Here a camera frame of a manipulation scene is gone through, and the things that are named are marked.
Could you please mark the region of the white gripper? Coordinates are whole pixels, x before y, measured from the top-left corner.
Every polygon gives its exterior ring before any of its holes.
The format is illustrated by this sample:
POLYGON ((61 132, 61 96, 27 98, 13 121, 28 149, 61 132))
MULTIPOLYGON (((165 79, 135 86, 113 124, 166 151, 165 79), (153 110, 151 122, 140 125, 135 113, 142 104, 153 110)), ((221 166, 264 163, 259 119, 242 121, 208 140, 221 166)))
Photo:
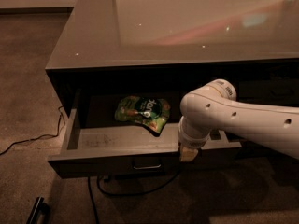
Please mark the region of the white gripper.
POLYGON ((182 144, 179 148, 179 160, 191 162, 198 155, 198 148, 201 148, 209 137, 209 129, 181 121, 178 125, 178 140, 182 144))

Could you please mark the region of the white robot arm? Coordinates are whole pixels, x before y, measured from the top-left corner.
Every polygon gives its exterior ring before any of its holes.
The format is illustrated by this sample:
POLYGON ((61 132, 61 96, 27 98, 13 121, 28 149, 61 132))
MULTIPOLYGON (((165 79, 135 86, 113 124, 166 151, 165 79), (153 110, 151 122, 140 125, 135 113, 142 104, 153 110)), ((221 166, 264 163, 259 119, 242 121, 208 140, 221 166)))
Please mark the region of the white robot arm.
POLYGON ((211 131, 222 130, 299 159, 296 107, 240 103, 235 87, 216 79, 184 95, 180 112, 178 141, 182 147, 198 150, 211 131))

